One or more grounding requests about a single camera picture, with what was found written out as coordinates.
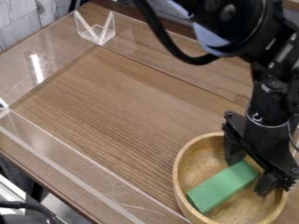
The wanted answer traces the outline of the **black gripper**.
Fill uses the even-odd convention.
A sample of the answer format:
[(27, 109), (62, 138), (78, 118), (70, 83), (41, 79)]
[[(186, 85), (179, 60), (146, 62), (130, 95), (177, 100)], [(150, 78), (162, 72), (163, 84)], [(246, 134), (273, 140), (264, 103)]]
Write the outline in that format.
[(229, 166), (250, 156), (264, 169), (256, 193), (266, 197), (277, 188), (290, 191), (299, 181), (299, 164), (292, 153), (296, 128), (286, 122), (265, 126), (248, 116), (228, 111), (225, 131), (225, 159)]

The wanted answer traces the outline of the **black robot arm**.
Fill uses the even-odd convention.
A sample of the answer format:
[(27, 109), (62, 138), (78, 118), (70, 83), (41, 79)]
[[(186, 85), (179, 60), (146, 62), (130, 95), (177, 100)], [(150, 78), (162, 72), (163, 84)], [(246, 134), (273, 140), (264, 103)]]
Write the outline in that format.
[(133, 0), (155, 36), (175, 58), (203, 66), (222, 57), (240, 57), (252, 68), (253, 95), (246, 114), (225, 115), (225, 158), (234, 165), (250, 156), (265, 172), (256, 192), (299, 183), (292, 154), (299, 126), (299, 26), (284, 12), (285, 0), (169, 0), (193, 21), (207, 54), (193, 57), (174, 43), (147, 0)]

